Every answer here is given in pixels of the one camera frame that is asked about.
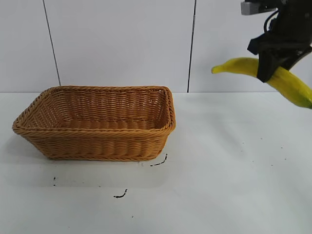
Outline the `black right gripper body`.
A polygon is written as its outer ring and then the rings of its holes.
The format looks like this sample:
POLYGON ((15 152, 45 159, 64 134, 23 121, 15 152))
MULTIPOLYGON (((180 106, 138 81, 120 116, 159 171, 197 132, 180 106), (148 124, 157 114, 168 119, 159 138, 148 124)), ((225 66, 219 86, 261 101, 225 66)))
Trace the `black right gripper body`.
POLYGON ((312 2, 310 0, 249 0, 248 15, 273 11, 265 20, 264 33, 249 42, 248 51, 306 48, 312 43, 312 2))

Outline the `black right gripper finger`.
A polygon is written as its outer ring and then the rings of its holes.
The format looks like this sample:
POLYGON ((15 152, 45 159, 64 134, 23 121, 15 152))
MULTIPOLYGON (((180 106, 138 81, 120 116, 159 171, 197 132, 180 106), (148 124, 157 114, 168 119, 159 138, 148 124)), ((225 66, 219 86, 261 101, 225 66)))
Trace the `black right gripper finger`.
POLYGON ((258 52, 257 78, 266 83, 270 80, 275 71, 283 65, 285 53, 281 49, 267 49, 258 52))
POLYGON ((286 58, 282 62, 282 67, 286 70, 290 70, 294 67, 301 59, 306 57, 312 52, 312 47, 292 49, 286 52, 286 58))

